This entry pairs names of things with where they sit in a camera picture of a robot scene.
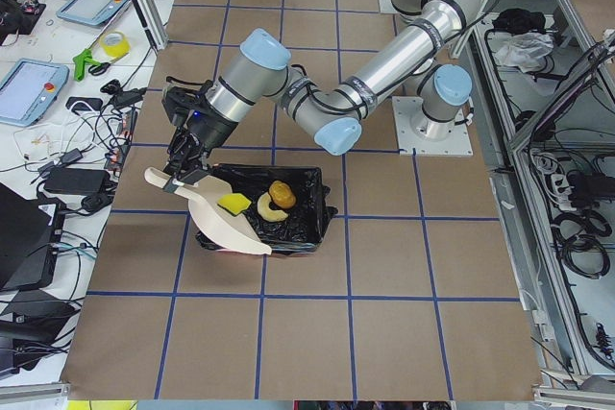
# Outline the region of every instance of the food item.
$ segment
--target food item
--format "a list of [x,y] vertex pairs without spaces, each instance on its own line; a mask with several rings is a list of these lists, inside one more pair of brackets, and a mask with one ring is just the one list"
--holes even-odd
[[283,181],[273,181],[269,186],[269,195],[273,203],[284,210],[288,210],[297,204],[297,198],[292,189]]
[[270,205],[271,196],[268,192],[265,192],[258,198],[257,202],[257,211],[263,220],[271,223],[277,223],[288,218],[288,213],[284,210],[272,210]]
[[250,199],[239,192],[222,196],[217,202],[218,206],[221,206],[233,216],[247,210],[251,203]]

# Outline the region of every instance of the white mounting plate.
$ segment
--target white mounting plate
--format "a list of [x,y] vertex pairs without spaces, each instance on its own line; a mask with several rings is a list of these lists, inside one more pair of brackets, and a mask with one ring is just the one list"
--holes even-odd
[[[465,124],[455,125],[451,134],[442,141],[429,141],[414,132],[410,126],[410,118],[415,112],[421,110],[422,105],[422,98],[393,97],[393,114],[400,154],[412,156],[416,151],[417,156],[471,157],[472,143],[470,143],[468,128]],[[455,121],[463,120],[463,118],[460,111]]]
[[381,13],[397,13],[397,11],[393,8],[391,0],[378,0],[378,5],[380,6]]

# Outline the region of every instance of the white plastic bag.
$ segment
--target white plastic bag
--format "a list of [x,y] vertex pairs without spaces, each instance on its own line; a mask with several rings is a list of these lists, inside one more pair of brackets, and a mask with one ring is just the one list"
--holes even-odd
[[511,37],[494,55],[500,66],[518,67],[521,72],[537,71],[545,65],[544,57],[554,48],[551,36],[527,33]]

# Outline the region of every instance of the light blue joint cap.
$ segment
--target light blue joint cap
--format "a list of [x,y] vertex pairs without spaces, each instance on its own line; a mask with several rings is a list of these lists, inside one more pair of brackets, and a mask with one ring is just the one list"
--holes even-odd
[[445,64],[435,71],[435,90],[451,106],[463,106],[470,98],[472,79],[465,69]]
[[288,66],[290,52],[264,29],[257,28],[246,38],[239,50],[251,62],[274,71]]
[[329,154],[341,156],[355,146],[361,137],[362,128],[356,119],[342,117],[321,127],[314,136],[314,141],[327,150]]

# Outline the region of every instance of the yellow tape roll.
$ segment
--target yellow tape roll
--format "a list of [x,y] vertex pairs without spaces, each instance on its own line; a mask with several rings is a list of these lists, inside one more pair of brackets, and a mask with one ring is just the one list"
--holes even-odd
[[119,58],[126,55],[131,49],[126,36],[119,31],[112,31],[100,37],[100,46],[110,57]]

